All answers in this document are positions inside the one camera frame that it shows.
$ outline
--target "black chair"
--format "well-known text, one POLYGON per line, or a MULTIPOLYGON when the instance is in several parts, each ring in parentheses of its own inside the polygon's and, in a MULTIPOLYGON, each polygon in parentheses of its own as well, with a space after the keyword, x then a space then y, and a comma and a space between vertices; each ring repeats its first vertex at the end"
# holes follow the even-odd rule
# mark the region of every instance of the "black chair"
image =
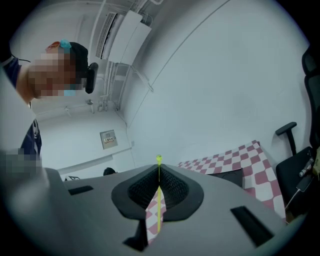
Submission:
POLYGON ((312 204, 316 204, 320 191, 320 182, 318 182, 318 177, 315 177, 304 192, 300 191, 296 194, 297 185, 304 179, 304 177, 299 177, 299 172, 306 166, 311 157, 314 160, 316 159, 317 148, 320 146, 320 72, 317 69, 310 48, 302 56, 302 67, 306 74, 304 84, 311 106, 309 141, 312 147, 308 146, 299 153, 296 152, 295 140, 292 134, 292 128, 297 125, 296 122, 288 123, 275 132, 278 136, 284 133, 287 134, 293 155, 279 163, 275 170, 284 202, 288 204, 294 196, 288 206, 294 216, 304 214, 312 204))

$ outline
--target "dark blue shirt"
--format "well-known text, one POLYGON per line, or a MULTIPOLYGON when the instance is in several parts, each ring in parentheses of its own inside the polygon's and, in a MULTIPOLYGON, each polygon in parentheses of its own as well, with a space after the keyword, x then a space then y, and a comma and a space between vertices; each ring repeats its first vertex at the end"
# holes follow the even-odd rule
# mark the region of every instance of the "dark blue shirt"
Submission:
MULTIPOLYGON (((3 68, 7 76, 9 77, 9 80, 13 84, 14 88, 16 88, 18 74, 21 69, 21 65, 19 65, 19 60, 17 58, 14 58, 3 68)), ((40 131, 38 128, 38 122, 37 120, 34 120, 24 137, 21 148, 24 150, 24 154, 26 155, 40 155, 41 146, 42 141, 40 131)))

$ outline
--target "red and white checkered cloth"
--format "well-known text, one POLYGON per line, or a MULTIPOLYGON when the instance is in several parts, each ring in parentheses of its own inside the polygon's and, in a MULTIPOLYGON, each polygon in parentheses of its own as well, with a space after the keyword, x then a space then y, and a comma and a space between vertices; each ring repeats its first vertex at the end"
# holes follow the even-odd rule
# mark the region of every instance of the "red and white checkered cloth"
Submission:
MULTIPOLYGON (((242 187, 250 195, 286 219, 285 205, 274 170, 256 140, 221 154, 180 162, 178 167, 202 174, 217 174, 243 168, 242 187)), ((146 228, 149 243, 157 235, 158 193, 146 209, 146 228)), ((161 193, 161 216, 166 211, 161 193)))

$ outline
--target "yellow-green marker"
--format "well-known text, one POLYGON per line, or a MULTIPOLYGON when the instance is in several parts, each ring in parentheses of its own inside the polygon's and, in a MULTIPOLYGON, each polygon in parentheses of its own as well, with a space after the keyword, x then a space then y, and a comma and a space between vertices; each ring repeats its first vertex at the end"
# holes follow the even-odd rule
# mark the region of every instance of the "yellow-green marker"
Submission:
MULTIPOLYGON (((162 156, 160 154, 158 154, 156 156, 156 160, 158 162, 158 169, 159 169, 159 174, 158 174, 158 178, 159 178, 159 182, 160 182, 160 165, 161 165, 161 161, 162 161, 162 156)), ((160 186, 158 187, 158 233, 160 232, 160 225, 161 224, 161 190, 160 190, 160 186)))

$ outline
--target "person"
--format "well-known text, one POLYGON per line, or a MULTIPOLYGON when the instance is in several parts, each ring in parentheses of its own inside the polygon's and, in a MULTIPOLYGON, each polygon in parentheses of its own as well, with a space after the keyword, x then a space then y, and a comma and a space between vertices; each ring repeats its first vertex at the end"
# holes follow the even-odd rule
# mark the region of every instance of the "person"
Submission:
MULTIPOLYGON (((53 42, 40 58, 24 66, 12 55, 7 44, 0 53, 0 61, 15 90, 30 108, 33 99, 74 96, 86 83, 88 50, 65 39, 53 42)), ((34 120, 21 148, 26 155, 40 155, 41 146, 38 122, 34 120)))
POLYGON ((108 167, 104 170, 103 172, 103 176, 106 176, 106 175, 111 175, 111 174, 116 174, 117 172, 112 169, 111 167, 108 167))

